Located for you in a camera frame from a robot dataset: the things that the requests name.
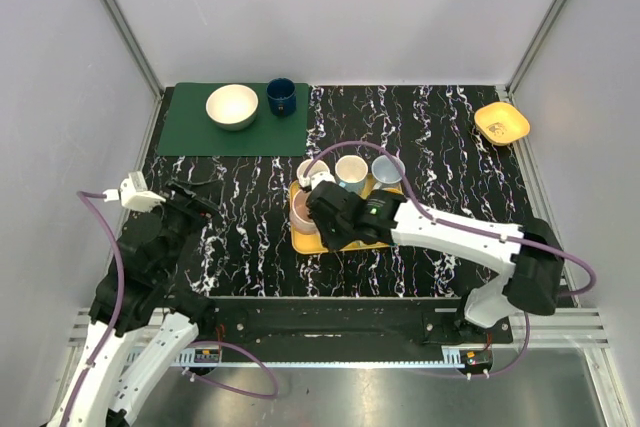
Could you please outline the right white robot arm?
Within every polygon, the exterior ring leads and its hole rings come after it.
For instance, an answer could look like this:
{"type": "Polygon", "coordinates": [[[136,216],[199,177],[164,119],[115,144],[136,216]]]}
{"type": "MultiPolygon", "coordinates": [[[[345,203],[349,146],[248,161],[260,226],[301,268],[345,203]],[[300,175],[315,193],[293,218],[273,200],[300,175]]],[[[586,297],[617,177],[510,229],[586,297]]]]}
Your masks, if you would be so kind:
{"type": "Polygon", "coordinates": [[[518,311],[537,316],[556,311],[564,261],[544,221],[526,230],[430,209],[395,192],[374,190],[361,197],[329,181],[310,192],[306,207],[330,251],[353,242],[420,247],[493,271],[492,280],[464,295],[454,318],[463,342],[480,341],[499,320],[518,311]]]}

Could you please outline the pink mug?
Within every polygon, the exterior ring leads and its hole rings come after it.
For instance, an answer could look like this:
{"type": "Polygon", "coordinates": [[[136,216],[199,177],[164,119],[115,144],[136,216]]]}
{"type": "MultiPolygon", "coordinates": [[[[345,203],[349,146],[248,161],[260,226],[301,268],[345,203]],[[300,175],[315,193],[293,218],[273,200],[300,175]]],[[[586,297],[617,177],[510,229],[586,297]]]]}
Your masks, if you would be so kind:
{"type": "Polygon", "coordinates": [[[309,195],[309,192],[299,190],[291,200],[290,222],[292,228],[303,235],[313,235],[317,232],[316,224],[311,219],[306,205],[309,195]]]}

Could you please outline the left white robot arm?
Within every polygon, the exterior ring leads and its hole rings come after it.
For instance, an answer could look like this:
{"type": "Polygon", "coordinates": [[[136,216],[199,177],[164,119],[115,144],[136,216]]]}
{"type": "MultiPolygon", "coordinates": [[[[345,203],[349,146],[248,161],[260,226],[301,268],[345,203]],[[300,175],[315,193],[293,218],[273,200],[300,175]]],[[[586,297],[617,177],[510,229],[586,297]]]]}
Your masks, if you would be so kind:
{"type": "Polygon", "coordinates": [[[116,236],[97,218],[113,260],[89,309],[82,355],[51,426],[131,426],[177,355],[215,333],[214,301],[191,290],[172,292],[170,277],[188,238],[219,213],[219,181],[170,180],[153,192],[141,172],[99,194],[78,192],[90,211],[94,200],[117,202],[159,224],[144,241],[116,236]]]}

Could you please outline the clear glass mug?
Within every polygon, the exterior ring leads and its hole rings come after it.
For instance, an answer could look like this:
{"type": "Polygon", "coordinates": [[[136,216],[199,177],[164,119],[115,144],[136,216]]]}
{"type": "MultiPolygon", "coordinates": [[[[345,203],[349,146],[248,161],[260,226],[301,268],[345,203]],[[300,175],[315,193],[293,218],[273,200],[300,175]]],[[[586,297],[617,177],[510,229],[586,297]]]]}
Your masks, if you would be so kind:
{"type": "Polygon", "coordinates": [[[322,160],[306,159],[300,163],[296,170],[296,179],[302,189],[311,186],[311,179],[315,174],[329,173],[330,168],[322,160]]]}

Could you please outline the white footed mug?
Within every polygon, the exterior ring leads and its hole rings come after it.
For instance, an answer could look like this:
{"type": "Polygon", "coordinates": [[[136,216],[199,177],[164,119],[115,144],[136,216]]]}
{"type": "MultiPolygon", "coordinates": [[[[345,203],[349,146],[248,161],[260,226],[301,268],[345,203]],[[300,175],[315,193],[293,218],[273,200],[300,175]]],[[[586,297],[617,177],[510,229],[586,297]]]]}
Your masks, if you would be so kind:
{"type": "Polygon", "coordinates": [[[405,174],[405,165],[397,157],[391,160],[386,155],[377,157],[371,166],[374,178],[374,190],[399,188],[405,174]]]}

